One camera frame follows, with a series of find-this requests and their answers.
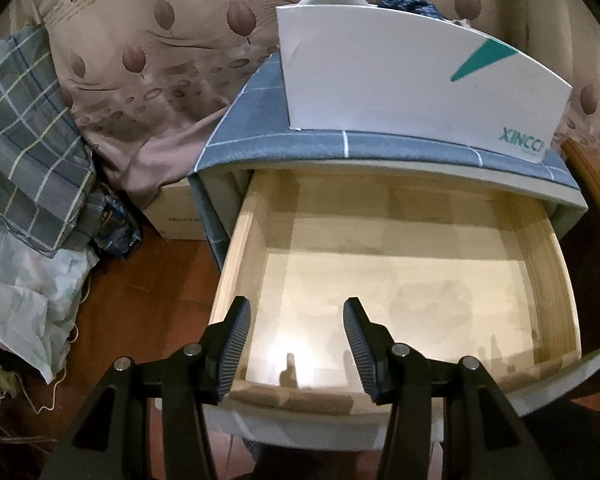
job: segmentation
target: screw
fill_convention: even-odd
[[[131,359],[129,359],[128,357],[119,357],[113,363],[113,367],[119,372],[121,372],[122,370],[126,370],[130,366],[131,366]]]
[[[202,346],[200,346],[198,343],[189,343],[188,345],[184,345],[182,351],[184,352],[184,355],[192,357],[202,352]]]
[[[469,370],[477,370],[480,367],[480,361],[475,357],[468,355],[467,357],[462,358],[462,366]]]
[[[398,357],[405,357],[409,355],[411,348],[409,345],[405,345],[404,343],[396,343],[391,347],[391,352]]]

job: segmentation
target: white box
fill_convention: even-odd
[[[143,211],[158,232],[171,240],[205,240],[198,208],[186,178],[162,186],[151,205]]]
[[[376,6],[278,7],[290,127],[385,132],[540,162],[571,86],[475,29]]]

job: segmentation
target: beige floral curtain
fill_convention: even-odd
[[[276,50],[275,7],[297,1],[13,0],[0,38],[45,23],[84,138],[113,186],[144,208],[161,184],[190,171],[234,96]],[[554,147],[572,137],[600,156],[600,26],[582,0],[430,1],[567,80],[573,93]]]

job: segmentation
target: plaid fabric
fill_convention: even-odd
[[[27,26],[0,41],[0,218],[31,247],[81,250],[104,196],[91,152],[62,100],[48,35]]]

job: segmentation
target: open drawer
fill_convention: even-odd
[[[389,410],[363,392],[342,323],[349,296],[428,358],[475,355],[505,391],[580,357],[541,203],[462,178],[257,171],[210,322],[236,295],[251,301],[251,331],[227,398],[260,406]]]

